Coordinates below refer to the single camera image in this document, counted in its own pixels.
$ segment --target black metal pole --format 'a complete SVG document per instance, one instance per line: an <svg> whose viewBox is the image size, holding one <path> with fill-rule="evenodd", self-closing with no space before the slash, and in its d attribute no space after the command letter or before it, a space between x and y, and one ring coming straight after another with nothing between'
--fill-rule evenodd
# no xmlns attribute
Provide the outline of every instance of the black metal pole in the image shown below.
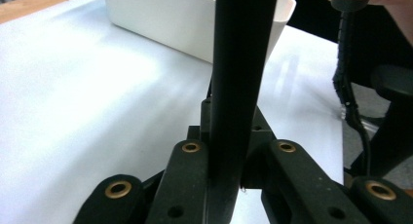
<svg viewBox="0 0 413 224"><path fill-rule="evenodd" d="M216 0L208 223L229 223L277 0Z"/></svg>

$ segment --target black cable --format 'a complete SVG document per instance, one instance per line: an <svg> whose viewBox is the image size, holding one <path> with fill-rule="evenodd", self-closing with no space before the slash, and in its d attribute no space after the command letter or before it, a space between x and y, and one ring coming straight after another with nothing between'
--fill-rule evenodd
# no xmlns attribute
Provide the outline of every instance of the black cable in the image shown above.
<svg viewBox="0 0 413 224"><path fill-rule="evenodd" d="M363 157L363 173L370 174L371 152L370 152L370 138L363 124L361 123L358 113L358 106L354 96L351 82L349 81L349 62L351 56L351 42L354 30L355 8L349 5L339 5L337 1L333 1L333 7L339 8L342 11L340 30L338 36L338 64L333 77L334 88L340 98L341 104L346 109L346 122L356 130L362 142L362 157Z"/></svg>

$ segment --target white table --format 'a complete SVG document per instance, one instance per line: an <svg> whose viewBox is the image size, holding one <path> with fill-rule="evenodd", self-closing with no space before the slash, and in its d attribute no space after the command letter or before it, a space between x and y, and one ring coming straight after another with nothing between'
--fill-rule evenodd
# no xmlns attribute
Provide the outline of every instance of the white table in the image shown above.
<svg viewBox="0 0 413 224"><path fill-rule="evenodd" d="M335 63L334 43L287 27L258 105L278 138L341 182ZM111 24L104 0L0 24L0 223L71 223L104 178L164 169L200 122L210 73L209 63ZM266 222L258 197L240 193L234 223Z"/></svg>

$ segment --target screw hole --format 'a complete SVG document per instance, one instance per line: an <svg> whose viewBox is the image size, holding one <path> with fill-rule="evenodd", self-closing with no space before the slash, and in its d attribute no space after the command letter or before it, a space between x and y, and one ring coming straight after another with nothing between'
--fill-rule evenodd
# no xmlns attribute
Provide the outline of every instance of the screw hole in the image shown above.
<svg viewBox="0 0 413 224"><path fill-rule="evenodd" d="M110 199L123 198L131 191L131 184L128 181L115 181L106 187L105 195Z"/></svg>
<svg viewBox="0 0 413 224"><path fill-rule="evenodd" d="M122 192L122 191L125 190L125 188L127 188L127 186L125 186L125 184L116 184L115 186L113 186L110 189L110 192L112 192L112 193Z"/></svg>
<svg viewBox="0 0 413 224"><path fill-rule="evenodd" d="M395 192L382 183L376 181L368 181L366 183L366 187L367 191L370 192L370 194L382 200L392 201L396 198Z"/></svg>
<svg viewBox="0 0 413 224"><path fill-rule="evenodd" d="M183 207L182 206L173 206L168 210L168 216L171 218L178 218L183 215Z"/></svg>
<svg viewBox="0 0 413 224"><path fill-rule="evenodd" d="M294 145L282 143L280 144L280 149L286 153L292 153L295 151Z"/></svg>
<svg viewBox="0 0 413 224"><path fill-rule="evenodd" d="M340 220L343 220L343 219L346 218L346 213L344 213L344 211L341 210L340 208L334 207L334 206L328 208L328 214L330 214L330 216L332 216L336 219L340 219Z"/></svg>
<svg viewBox="0 0 413 224"><path fill-rule="evenodd" d="M390 194L390 192L389 192L388 190L386 190L386 189L383 188L383 187L379 187L379 186L377 186L377 185L371 186L371 189L372 189L373 191L375 191L376 193L381 194L381 195L388 196L388 195Z"/></svg>
<svg viewBox="0 0 413 224"><path fill-rule="evenodd" d="M258 125L252 127L252 129L253 129L254 131L260 131L260 130L262 130L261 126L258 126Z"/></svg>
<svg viewBox="0 0 413 224"><path fill-rule="evenodd" d="M196 143L187 143L182 146L182 150L186 153L195 153L201 150L201 146Z"/></svg>

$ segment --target white plastic box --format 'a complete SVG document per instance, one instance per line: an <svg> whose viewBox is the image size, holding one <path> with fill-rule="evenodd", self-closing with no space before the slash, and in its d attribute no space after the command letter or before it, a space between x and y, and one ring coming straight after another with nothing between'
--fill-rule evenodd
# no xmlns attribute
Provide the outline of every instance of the white plastic box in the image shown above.
<svg viewBox="0 0 413 224"><path fill-rule="evenodd" d="M125 29L212 62L215 0L105 0L110 20ZM277 0L267 57L295 8Z"/></svg>

